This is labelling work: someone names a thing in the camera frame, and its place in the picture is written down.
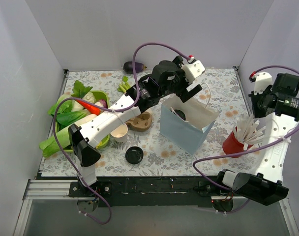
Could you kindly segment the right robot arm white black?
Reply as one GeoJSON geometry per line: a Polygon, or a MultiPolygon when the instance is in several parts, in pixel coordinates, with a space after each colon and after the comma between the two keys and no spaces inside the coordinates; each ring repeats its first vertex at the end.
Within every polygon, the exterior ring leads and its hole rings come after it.
{"type": "Polygon", "coordinates": [[[279,140],[276,145],[260,151],[260,163],[252,173],[220,171],[215,191],[226,195],[231,190],[238,195],[269,206],[284,199],[289,192],[282,186],[283,163],[290,138],[285,135],[299,124],[299,77],[279,73],[275,79],[267,72],[255,75],[255,87],[249,97],[255,118],[265,118],[262,145],[279,140]]]}

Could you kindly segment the black plastic cup lid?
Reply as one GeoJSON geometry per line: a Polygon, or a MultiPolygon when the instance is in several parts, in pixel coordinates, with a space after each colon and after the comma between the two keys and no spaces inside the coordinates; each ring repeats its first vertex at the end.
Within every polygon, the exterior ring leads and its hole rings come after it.
{"type": "Polygon", "coordinates": [[[185,116],[185,113],[181,110],[174,110],[174,113],[182,120],[186,121],[186,116],[185,116]]]}

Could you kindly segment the light blue paper bag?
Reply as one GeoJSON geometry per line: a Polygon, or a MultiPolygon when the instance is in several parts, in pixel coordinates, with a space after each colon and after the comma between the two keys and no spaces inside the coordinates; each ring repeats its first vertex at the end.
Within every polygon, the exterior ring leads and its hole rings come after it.
{"type": "Polygon", "coordinates": [[[219,113],[208,103],[192,97],[183,103],[171,95],[161,105],[160,133],[190,155],[194,155],[205,141],[219,113]],[[174,110],[185,113],[186,121],[180,119],[174,110]]]}

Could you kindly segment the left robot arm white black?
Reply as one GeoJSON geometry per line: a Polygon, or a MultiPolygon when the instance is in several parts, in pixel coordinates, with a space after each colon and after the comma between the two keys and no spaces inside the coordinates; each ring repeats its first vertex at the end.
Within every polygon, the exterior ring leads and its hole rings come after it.
{"type": "Polygon", "coordinates": [[[85,196],[93,196],[97,190],[95,164],[101,155],[96,147],[100,141],[124,122],[157,105],[165,96],[175,94],[183,103],[187,102],[202,87],[187,88],[205,70],[202,63],[194,58],[190,58],[188,64],[183,64],[179,56],[173,61],[163,60],[151,74],[143,76],[129,88],[108,111],[80,126],[69,126],[70,143],[79,165],[80,191],[85,196]]]}

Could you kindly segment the white paper coffee cup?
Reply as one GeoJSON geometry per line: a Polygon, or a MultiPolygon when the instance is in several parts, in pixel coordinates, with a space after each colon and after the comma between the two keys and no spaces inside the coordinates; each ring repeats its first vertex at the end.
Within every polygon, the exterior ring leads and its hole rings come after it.
{"type": "Polygon", "coordinates": [[[122,124],[113,130],[110,134],[119,144],[125,143],[128,139],[127,137],[128,127],[126,124],[122,124]]]}

